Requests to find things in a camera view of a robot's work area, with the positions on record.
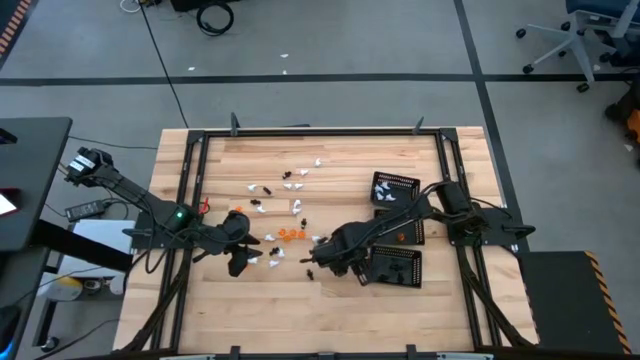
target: white cable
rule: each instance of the white cable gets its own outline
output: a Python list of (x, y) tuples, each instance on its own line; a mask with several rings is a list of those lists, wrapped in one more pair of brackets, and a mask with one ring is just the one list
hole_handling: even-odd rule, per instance
[(140, 2), (139, 2), (139, 0), (130, 0), (132, 3), (138, 4), (138, 8), (135, 9), (135, 10), (125, 9), (125, 7), (124, 7), (124, 2), (125, 1), (127, 1), (127, 0), (121, 0), (120, 1), (120, 9), (122, 9), (122, 11), (127, 12), (129, 14), (135, 14), (138, 11), (140, 11)]

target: black mesh basket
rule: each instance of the black mesh basket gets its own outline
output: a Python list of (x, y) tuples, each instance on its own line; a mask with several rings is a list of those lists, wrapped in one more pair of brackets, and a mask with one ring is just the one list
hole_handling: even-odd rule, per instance
[[(376, 209), (373, 211), (373, 217), (377, 218), (389, 210)], [(424, 227), (422, 220), (407, 224), (388, 234), (385, 234), (376, 240), (376, 243), (382, 245), (424, 245)]]
[[(391, 194), (395, 201), (378, 200), (376, 195), (376, 185), (382, 186), (382, 183), (387, 182), (390, 190), (384, 190), (383, 196)], [(420, 192), (420, 180), (413, 179), (400, 175), (387, 174), (376, 171), (373, 173), (373, 183), (371, 184), (370, 199), (376, 206), (382, 206), (386, 208), (404, 207), (411, 204), (413, 200), (418, 196)]]
[(422, 288), (422, 252), (386, 246), (371, 247), (371, 281)]

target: wooden table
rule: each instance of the wooden table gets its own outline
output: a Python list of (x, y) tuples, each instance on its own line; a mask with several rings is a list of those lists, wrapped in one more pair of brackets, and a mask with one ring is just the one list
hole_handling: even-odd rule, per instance
[[(500, 204), (483, 129), (457, 131), (472, 196)], [(187, 130), (162, 134), (150, 187), (160, 198), (176, 198), (186, 135)], [(197, 157), (192, 159), (186, 199), (192, 197)], [(449, 148), (447, 157), (453, 164)], [(316, 158), (322, 159), (322, 167), (313, 167)], [(300, 177), (299, 169), (310, 173)], [(283, 181), (285, 171), (294, 175)], [(311, 236), (329, 235), (348, 221), (371, 219), (368, 196), (374, 171), (419, 178), (423, 186), (440, 181), (435, 141), (426, 136), (213, 139), (203, 183), (202, 196), (211, 204), (205, 223), (219, 223), (229, 210), (241, 206), (257, 238), (279, 237), (281, 228), (299, 229), (302, 218), (309, 223), (307, 238), (263, 241), (257, 248), (265, 255), (238, 278), (227, 274), (227, 256), (209, 256), (192, 266), (180, 352), (228, 353), (232, 345), (240, 345), (243, 353), (403, 352), (406, 344), (417, 345), (418, 351), (471, 350), (455, 249), (444, 225), (425, 221), (426, 244), (414, 247), (423, 253), (422, 289), (377, 283), (362, 287), (351, 273), (337, 278), (328, 269), (299, 263), (313, 246)], [(286, 190), (284, 182), (304, 187)], [(247, 185), (252, 183), (269, 187), (274, 196), (249, 192)], [(249, 203), (253, 198), (262, 201), (267, 213), (255, 211)], [(297, 216), (291, 214), (295, 199), (302, 201)], [(268, 252), (274, 246), (283, 247), (286, 257), (269, 268)], [(484, 254), (496, 303), (524, 337), (537, 342), (516, 258), (500, 247), (485, 247)], [(161, 269), (147, 275), (138, 266), (131, 273), (114, 348), (129, 342), (155, 307)], [(315, 281), (307, 278), (307, 269), (314, 272)], [(483, 340), (489, 344), (477, 298), (476, 304)], [(163, 345), (168, 344), (172, 312), (166, 317)]]

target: yellow and black hazard tape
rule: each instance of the yellow and black hazard tape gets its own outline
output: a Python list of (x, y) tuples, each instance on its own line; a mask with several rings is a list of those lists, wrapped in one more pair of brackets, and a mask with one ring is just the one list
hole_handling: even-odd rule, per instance
[(8, 51), (11, 42), (18, 33), (20, 24), (26, 20), (25, 18), (30, 6), (31, 0), (22, 0), (18, 6), (16, 6), (16, 10), (13, 12), (13, 15), (11, 15), (11, 19), (9, 19), (7, 27), (4, 29), (2, 34), (0, 34), (0, 58), (2, 58), (5, 55), (5, 52)]
[(604, 275), (602, 275), (602, 271), (600, 270), (598, 259), (596, 259), (595, 254), (591, 251), (585, 251), (584, 253), (591, 260), (591, 267), (593, 268), (593, 272), (596, 274), (596, 278), (598, 279), (600, 290), (602, 290), (602, 296), (604, 296), (604, 302), (607, 303), (607, 307), (609, 308), (609, 315), (611, 315), (611, 318), (613, 320), (613, 327), (615, 327), (616, 331), (618, 332), (618, 340), (620, 340), (622, 350), (625, 354), (631, 354), (631, 345), (629, 345), (627, 335), (624, 334), (624, 328), (622, 327), (622, 323), (620, 322), (620, 317), (616, 312), (616, 307), (613, 304), (613, 300), (611, 300), (611, 295), (609, 295), (609, 288), (607, 288), (607, 282), (604, 280)]

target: floor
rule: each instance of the floor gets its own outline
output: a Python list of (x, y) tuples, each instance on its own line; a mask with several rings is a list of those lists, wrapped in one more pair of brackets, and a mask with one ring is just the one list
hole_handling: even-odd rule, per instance
[[(118, 3), (40, 0), (0, 70), (0, 117), (68, 116), (75, 136), (152, 147), (163, 128), (183, 127), (142, 14)], [(515, 30), (559, 27), (568, 18), (562, 1), (242, 0), (231, 7), (235, 24), (217, 38), (201, 34), (168, 1), (146, 9), (191, 127), (228, 126), (231, 111), (243, 126), (413, 125), (421, 116), (424, 125), (485, 126), (508, 205), (517, 198), (524, 220), (538, 229), (531, 249), (595, 252), (640, 352), (640, 275), (632, 265), (640, 256), (633, 220), (640, 173), (637, 155), (602, 116), (627, 86), (599, 81), (577, 93), (571, 56), (535, 71), (564, 78), (515, 76), (555, 46), (533, 32), (517, 40)], [(598, 73), (616, 71), (601, 65)], [(482, 74), (505, 76), (485, 82)], [(87, 145), (70, 140), (64, 159)], [(104, 149), (122, 173), (149, 183), (153, 150)], [(104, 197), (56, 178), (48, 204), (61, 211)], [(66, 225), (48, 209), (42, 217)], [(31, 320), (40, 309), (38, 302)], [(117, 301), (64, 304), (52, 333), (64, 343), (119, 311)], [(106, 325), (52, 359), (104, 354), (114, 334)], [(25, 341), (19, 358), (39, 353)]]

